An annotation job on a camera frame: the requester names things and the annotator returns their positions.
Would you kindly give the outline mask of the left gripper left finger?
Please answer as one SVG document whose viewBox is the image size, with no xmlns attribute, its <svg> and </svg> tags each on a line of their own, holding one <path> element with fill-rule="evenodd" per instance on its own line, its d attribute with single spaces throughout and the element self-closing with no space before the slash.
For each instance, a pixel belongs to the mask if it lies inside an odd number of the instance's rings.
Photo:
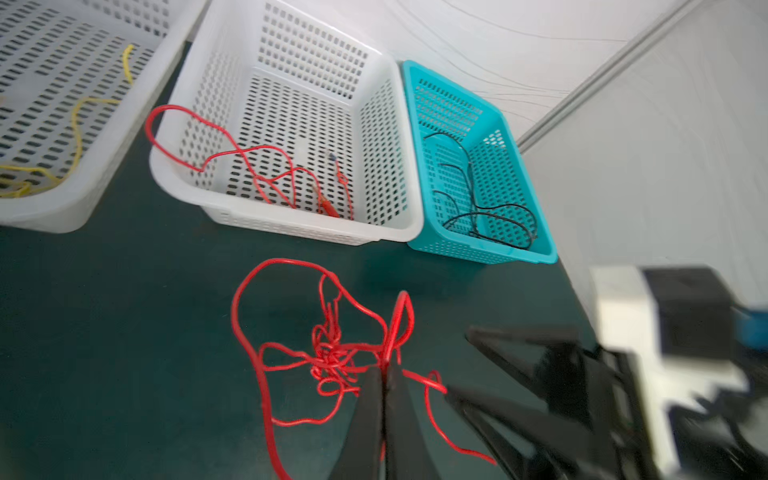
<svg viewBox="0 0 768 480">
<path fill-rule="evenodd" d="M 330 480 L 378 479 L 383 442 L 383 381 L 378 367 L 362 379 L 359 396 Z"/>
</svg>

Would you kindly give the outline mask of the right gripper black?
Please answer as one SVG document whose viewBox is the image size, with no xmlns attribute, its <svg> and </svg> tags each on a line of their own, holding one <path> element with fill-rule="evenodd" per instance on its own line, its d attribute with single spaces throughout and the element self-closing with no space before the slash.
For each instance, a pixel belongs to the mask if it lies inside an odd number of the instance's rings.
<svg viewBox="0 0 768 480">
<path fill-rule="evenodd" d="M 511 479 L 658 479 L 626 355 L 586 350 L 571 327 L 471 326 L 466 340 L 548 412 L 463 387 L 446 400 Z M 535 447 L 528 458 L 488 422 Z"/>
</svg>

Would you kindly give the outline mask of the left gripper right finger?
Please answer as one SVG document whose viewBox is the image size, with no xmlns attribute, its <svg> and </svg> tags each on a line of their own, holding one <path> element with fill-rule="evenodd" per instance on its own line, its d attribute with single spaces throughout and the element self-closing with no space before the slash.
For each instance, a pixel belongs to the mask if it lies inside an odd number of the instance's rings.
<svg viewBox="0 0 768 480">
<path fill-rule="evenodd" d="M 384 396 L 386 478 L 390 480 L 439 480 L 410 399 L 402 369 L 388 366 Z"/>
</svg>

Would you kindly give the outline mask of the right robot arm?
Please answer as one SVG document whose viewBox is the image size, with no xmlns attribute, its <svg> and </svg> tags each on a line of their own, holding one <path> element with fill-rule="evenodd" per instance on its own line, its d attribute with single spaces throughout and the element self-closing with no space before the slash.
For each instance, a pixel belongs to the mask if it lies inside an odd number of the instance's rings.
<svg viewBox="0 0 768 480">
<path fill-rule="evenodd" d="M 626 353 L 585 349 L 568 327 L 488 329 L 467 341 L 531 393 L 544 411 L 450 386 L 446 399 L 511 479 L 663 479 L 656 427 Z M 767 455 L 743 436 L 752 393 L 721 390 L 661 410 L 680 448 L 679 479 L 764 479 Z"/>
</svg>

